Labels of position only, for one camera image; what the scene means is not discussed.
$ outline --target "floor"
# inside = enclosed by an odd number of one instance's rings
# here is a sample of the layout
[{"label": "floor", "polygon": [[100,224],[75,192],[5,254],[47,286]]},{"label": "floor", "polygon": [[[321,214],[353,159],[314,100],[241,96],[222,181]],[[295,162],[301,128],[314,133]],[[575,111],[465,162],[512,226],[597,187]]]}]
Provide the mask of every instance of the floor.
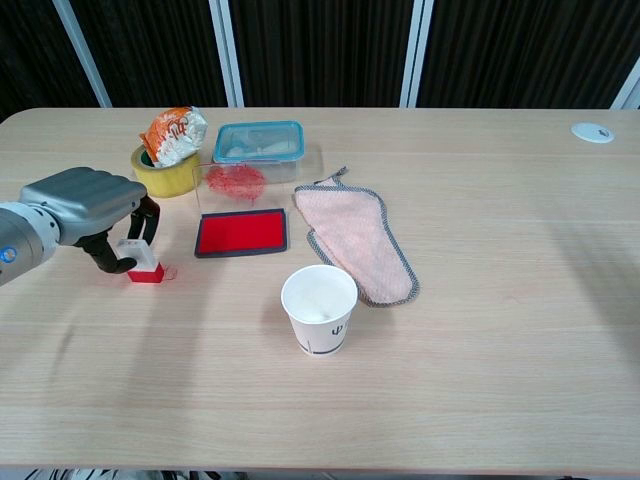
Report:
[{"label": "floor", "polygon": [[[0,469],[0,480],[24,480],[32,469]],[[223,480],[235,480],[233,474],[225,474]],[[392,475],[369,473],[309,473],[309,472],[252,472],[249,480],[557,480],[558,477],[532,476],[465,476],[465,475]],[[640,477],[624,477],[625,480],[640,480]],[[622,480],[620,477],[589,477],[589,480]]]}]

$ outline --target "blue lid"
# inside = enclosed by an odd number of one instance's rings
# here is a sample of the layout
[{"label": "blue lid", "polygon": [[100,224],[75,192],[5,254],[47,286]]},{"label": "blue lid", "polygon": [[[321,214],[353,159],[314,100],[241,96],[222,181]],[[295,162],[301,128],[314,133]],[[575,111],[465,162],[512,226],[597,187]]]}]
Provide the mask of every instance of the blue lid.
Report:
[{"label": "blue lid", "polygon": [[294,121],[223,125],[213,151],[213,159],[218,163],[293,162],[303,155],[302,125]]}]

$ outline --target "pink towel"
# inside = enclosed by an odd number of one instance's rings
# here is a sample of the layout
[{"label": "pink towel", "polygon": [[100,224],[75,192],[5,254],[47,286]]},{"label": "pink towel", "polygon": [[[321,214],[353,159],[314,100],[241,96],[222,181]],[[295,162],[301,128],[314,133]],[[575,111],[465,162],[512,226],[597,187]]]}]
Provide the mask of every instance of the pink towel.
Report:
[{"label": "pink towel", "polygon": [[420,285],[393,238],[387,208],[374,191],[344,185],[346,171],[295,189],[298,210],[311,227],[307,240],[323,262],[354,278],[367,304],[408,302]]}]

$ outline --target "yellow tape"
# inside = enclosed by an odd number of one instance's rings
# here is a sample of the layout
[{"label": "yellow tape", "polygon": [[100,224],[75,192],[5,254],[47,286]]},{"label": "yellow tape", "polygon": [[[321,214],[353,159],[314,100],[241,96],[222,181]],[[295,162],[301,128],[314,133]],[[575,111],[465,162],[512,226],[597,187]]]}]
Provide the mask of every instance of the yellow tape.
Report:
[{"label": "yellow tape", "polygon": [[154,168],[142,163],[144,146],[137,148],[131,155],[131,166],[136,172],[138,180],[147,187],[152,197],[175,197],[193,190],[196,182],[202,180],[200,157],[197,153],[185,158],[170,167]]}]

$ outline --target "white paper cup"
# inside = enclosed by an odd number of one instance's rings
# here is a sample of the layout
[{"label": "white paper cup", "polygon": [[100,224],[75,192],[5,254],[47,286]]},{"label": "white paper cup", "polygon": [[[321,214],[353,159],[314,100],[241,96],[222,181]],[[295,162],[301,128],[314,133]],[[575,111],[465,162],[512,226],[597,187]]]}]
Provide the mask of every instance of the white paper cup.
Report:
[{"label": "white paper cup", "polygon": [[291,275],[280,293],[300,348],[307,354],[335,353],[344,343],[358,287],[347,272],[311,265]]}]

